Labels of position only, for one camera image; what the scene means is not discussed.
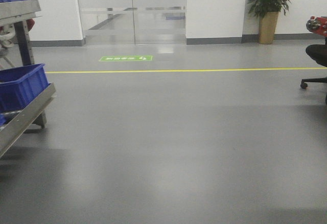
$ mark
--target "chair wheel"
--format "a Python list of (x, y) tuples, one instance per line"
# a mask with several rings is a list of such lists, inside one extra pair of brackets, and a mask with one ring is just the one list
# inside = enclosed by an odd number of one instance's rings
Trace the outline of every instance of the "chair wheel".
[(305, 82), (301, 83), (301, 88), (306, 89), (308, 87), (308, 84)]

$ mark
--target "shelf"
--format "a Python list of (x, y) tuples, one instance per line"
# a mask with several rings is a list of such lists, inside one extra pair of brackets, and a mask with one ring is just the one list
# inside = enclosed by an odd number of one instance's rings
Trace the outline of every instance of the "shelf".
[(53, 100), (56, 92), (54, 84), (50, 84), (28, 106), (18, 113), (8, 124), (0, 127), (0, 158), (24, 133), (24, 131), (42, 114)]
[(0, 26), (35, 18), (41, 11), (38, 0), (0, 3)]

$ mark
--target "chair base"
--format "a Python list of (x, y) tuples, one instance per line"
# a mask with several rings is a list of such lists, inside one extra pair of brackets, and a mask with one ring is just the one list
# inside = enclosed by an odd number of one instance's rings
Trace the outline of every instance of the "chair base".
[(306, 89), (308, 87), (307, 82), (327, 83), (327, 77), (302, 79), (301, 88)]

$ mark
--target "metal rack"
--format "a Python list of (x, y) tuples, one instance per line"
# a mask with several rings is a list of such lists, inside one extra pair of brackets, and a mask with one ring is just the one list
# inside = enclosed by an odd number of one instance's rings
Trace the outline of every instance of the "metal rack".
[[(38, 11), (41, 11), (38, 0), (0, 3), (0, 26), (14, 24), (24, 66), (35, 63), (26, 20), (35, 18)], [(45, 128), (44, 109), (53, 100), (55, 92), (55, 86), (50, 84), (27, 107), (17, 112), (8, 124), (0, 126), (0, 157), (31, 124)]]

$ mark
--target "wooden planter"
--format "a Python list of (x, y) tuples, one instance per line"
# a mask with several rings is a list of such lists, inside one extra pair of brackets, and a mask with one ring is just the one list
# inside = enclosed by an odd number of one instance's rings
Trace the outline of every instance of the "wooden planter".
[(268, 12), (259, 22), (259, 43), (272, 44), (279, 12)]

